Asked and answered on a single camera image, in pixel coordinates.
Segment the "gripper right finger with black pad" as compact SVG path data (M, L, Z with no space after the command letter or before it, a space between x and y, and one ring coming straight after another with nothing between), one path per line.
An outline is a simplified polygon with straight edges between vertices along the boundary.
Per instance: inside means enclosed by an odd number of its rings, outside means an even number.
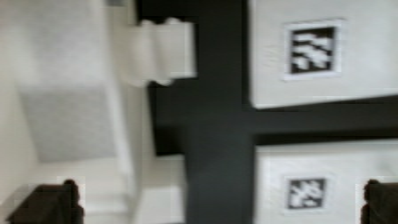
M371 179L364 185L361 224L398 224L398 183Z

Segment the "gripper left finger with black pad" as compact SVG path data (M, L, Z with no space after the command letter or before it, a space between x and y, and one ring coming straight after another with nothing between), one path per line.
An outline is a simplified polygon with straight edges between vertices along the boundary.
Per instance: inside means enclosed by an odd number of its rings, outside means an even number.
M5 217L7 224L83 224L85 210L73 179L41 184Z

